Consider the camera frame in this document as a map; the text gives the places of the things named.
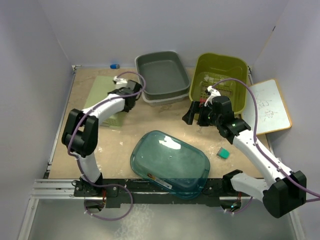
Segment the teal transparent plastic tub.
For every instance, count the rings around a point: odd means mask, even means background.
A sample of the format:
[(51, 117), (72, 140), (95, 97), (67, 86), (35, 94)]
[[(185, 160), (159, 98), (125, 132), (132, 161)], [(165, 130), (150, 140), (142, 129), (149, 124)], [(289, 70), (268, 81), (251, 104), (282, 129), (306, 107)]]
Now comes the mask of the teal transparent plastic tub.
[(146, 133), (134, 147), (130, 167), (139, 177), (184, 200), (196, 198), (211, 169), (196, 147), (159, 130)]

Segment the grey plastic tray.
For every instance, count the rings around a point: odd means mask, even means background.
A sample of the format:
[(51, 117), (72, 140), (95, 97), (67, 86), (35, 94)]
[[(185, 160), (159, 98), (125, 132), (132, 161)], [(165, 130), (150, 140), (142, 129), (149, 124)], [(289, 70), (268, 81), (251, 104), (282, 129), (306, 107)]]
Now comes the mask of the grey plastic tray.
[(149, 100), (178, 97), (189, 92), (190, 78), (175, 51), (159, 51), (136, 57), (136, 71), (146, 82)]

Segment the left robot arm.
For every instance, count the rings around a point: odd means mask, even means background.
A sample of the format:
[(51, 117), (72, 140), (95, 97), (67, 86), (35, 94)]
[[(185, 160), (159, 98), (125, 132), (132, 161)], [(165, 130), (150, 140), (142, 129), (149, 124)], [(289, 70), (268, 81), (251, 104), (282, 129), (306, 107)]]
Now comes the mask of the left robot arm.
[(112, 115), (129, 112), (143, 90), (143, 85), (128, 80), (125, 86), (109, 92), (98, 103), (83, 110), (74, 108), (68, 114), (61, 142), (67, 147), (68, 155), (75, 158), (81, 178), (87, 182), (85, 190), (91, 196), (98, 196), (103, 191), (102, 173), (94, 153), (99, 127)]

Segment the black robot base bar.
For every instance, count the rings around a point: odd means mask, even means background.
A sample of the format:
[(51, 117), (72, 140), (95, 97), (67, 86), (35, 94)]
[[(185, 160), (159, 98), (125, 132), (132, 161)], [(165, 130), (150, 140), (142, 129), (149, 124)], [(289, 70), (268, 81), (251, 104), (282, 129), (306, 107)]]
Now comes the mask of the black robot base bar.
[(121, 204), (130, 204), (131, 199), (126, 187), (132, 194), (134, 204), (159, 205), (205, 205), (207, 207), (231, 207), (234, 202), (240, 202), (243, 194), (226, 192), (221, 178), (209, 178), (201, 193), (193, 199), (181, 199), (164, 189), (143, 179), (104, 179), (104, 185), (109, 187), (95, 187), (82, 179), (71, 182), (74, 196), (83, 197), (86, 201), (99, 199), (99, 204), (106, 208), (119, 208)]

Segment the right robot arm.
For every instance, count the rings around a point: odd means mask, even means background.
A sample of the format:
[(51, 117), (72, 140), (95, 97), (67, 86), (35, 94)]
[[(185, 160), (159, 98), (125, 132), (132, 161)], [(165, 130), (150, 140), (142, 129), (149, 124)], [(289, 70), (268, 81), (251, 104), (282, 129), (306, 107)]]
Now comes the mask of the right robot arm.
[(234, 170), (223, 176), (222, 190), (228, 196), (237, 192), (261, 201), (275, 218), (306, 203), (307, 178), (301, 171), (292, 171), (279, 161), (254, 135), (251, 127), (237, 118), (226, 96), (216, 96), (212, 102), (192, 101), (182, 120), (192, 125), (195, 115), (201, 127), (215, 126), (219, 134), (240, 150), (259, 170), (262, 179)]

